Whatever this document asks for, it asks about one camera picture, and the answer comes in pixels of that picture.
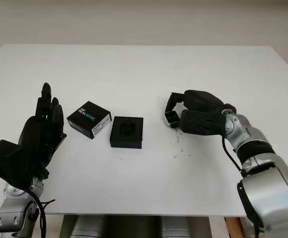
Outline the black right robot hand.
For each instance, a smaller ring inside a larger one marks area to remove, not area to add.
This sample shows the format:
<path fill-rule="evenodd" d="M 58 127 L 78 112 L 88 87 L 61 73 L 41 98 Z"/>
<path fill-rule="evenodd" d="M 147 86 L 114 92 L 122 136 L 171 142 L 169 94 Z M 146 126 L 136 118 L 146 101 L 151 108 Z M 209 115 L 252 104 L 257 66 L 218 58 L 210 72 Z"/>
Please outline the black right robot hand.
<path fill-rule="evenodd" d="M 183 103 L 187 109 L 194 111 L 210 113 L 229 109 L 236 114 L 236 108 L 233 105 L 225 104 L 213 94 L 205 91 L 186 90 L 184 93 L 172 92 L 165 112 L 172 111 L 177 103 Z"/>

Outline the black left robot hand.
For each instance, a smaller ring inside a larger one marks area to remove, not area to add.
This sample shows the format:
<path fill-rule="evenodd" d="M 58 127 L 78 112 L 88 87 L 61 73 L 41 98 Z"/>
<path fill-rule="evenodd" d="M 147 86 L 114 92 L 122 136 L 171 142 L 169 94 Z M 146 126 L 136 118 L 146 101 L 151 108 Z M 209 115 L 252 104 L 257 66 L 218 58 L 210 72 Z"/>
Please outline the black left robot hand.
<path fill-rule="evenodd" d="M 49 177 L 47 166 L 66 138 L 63 126 L 62 106 L 56 97 L 52 97 L 50 85 L 44 83 L 35 115 L 26 121 L 18 141 L 18 145 L 29 153 L 33 176 L 39 179 Z"/>

